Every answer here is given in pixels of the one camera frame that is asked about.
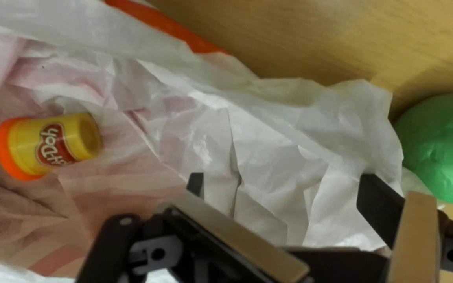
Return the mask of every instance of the orange object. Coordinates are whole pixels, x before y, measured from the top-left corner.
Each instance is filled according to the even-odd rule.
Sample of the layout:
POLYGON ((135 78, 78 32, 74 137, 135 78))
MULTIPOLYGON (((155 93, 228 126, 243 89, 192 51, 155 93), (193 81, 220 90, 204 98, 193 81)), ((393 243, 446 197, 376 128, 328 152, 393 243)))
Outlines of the orange object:
POLYGON ((0 164, 15 180, 37 180, 99 153, 100 136, 89 114, 15 118, 0 126, 0 164))
POLYGON ((149 27, 154 27, 170 37, 174 37, 188 45, 195 54, 214 54, 223 52, 220 48, 210 45, 209 41, 201 40, 195 34, 181 27, 177 23, 168 19, 165 15, 152 10, 149 7, 135 4, 132 0, 105 0, 107 5, 130 15, 132 18, 144 23, 149 27))

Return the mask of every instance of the play-doh logo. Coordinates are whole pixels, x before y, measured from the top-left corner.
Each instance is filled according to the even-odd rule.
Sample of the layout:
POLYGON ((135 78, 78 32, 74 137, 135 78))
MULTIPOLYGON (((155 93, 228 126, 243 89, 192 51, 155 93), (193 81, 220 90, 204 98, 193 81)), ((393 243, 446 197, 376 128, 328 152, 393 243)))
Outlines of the play-doh logo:
POLYGON ((67 152, 64 144, 64 133, 59 125, 48 125, 39 133, 41 144, 37 147, 37 158, 42 164, 50 167, 61 167, 74 164, 75 159, 67 152))

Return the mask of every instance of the white plastic bag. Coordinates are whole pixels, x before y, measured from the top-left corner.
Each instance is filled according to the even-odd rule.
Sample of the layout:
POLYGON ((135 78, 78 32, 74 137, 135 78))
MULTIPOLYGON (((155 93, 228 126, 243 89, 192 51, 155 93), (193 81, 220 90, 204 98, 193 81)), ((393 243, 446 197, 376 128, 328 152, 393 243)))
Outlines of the white plastic bag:
POLYGON ((355 192, 363 172, 399 189, 388 106, 363 81, 258 79, 97 0, 0 0, 0 123, 88 111, 103 139, 100 158, 36 183, 0 170, 0 262, 72 276, 103 219, 149 216, 192 172, 273 244, 382 247, 355 192))

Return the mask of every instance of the wooden table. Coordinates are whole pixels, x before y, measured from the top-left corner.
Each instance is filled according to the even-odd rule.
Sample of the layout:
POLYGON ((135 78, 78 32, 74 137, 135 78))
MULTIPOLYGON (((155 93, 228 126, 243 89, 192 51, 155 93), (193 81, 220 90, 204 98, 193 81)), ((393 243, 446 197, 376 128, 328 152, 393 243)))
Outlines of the wooden table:
POLYGON ((261 78, 368 79, 391 114, 453 92, 451 0, 151 0, 261 78))

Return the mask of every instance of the green play-doh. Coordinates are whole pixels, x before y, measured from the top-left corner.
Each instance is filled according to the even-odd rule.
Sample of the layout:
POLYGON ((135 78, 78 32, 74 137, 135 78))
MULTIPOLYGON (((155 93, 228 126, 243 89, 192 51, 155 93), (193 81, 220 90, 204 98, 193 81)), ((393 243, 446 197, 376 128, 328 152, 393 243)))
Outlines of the green play-doh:
POLYGON ((435 96, 394 125, 412 170, 442 202, 453 203, 453 95, 435 96))

